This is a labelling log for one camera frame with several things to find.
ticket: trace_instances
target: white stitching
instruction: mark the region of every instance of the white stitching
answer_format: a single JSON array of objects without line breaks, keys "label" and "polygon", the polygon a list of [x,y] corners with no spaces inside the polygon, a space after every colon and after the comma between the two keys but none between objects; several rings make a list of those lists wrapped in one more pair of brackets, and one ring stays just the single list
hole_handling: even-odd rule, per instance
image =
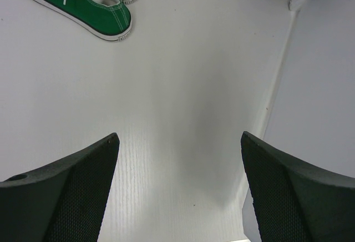
[{"label": "white stitching", "polygon": [[116,22],[117,22],[118,26],[119,26],[119,27],[121,28],[121,30],[123,31],[123,27],[122,27],[122,24],[121,24],[120,19],[117,17],[117,15],[115,14],[114,11],[111,11],[111,12],[112,12],[112,14],[113,14],[113,17],[116,19]]},{"label": "white stitching", "polygon": [[120,11],[121,11],[121,13],[123,14],[124,21],[126,22],[126,24],[128,24],[128,20],[127,20],[126,14],[125,14],[125,12],[123,11],[123,8],[122,8],[122,7],[121,7]]}]

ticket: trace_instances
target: black plastic part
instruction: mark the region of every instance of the black plastic part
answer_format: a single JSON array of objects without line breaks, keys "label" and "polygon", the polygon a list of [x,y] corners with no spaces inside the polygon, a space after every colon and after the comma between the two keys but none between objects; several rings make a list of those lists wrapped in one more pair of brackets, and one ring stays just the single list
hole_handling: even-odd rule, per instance
[{"label": "black plastic part", "polygon": [[241,145],[263,242],[355,241],[354,178],[304,162],[248,132]]},{"label": "black plastic part", "polygon": [[111,134],[0,182],[0,241],[97,241],[119,150]]}]

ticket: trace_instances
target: white floor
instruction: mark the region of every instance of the white floor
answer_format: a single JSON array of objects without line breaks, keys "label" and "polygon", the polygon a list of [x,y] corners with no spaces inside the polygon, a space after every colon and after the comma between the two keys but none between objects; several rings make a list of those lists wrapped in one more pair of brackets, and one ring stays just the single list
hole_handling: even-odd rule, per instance
[{"label": "white floor", "polygon": [[244,239],[240,136],[259,132],[288,0],[138,0],[102,41],[31,0],[0,0],[0,180],[117,132],[99,241]]}]

